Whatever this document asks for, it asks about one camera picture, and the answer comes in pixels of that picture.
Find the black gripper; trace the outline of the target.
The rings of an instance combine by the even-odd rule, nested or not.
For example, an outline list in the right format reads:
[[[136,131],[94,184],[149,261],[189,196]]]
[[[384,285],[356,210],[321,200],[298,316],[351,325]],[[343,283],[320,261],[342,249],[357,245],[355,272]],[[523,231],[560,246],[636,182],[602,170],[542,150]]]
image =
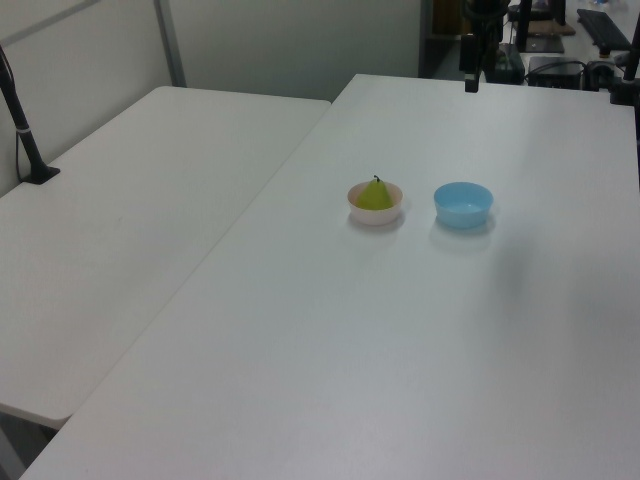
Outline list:
[[[462,15],[471,24],[473,34],[461,38],[459,70],[464,73],[467,93],[477,93],[479,88],[479,42],[481,36],[482,71],[493,73],[496,68],[503,18],[507,14],[507,2],[503,0],[463,0]]]

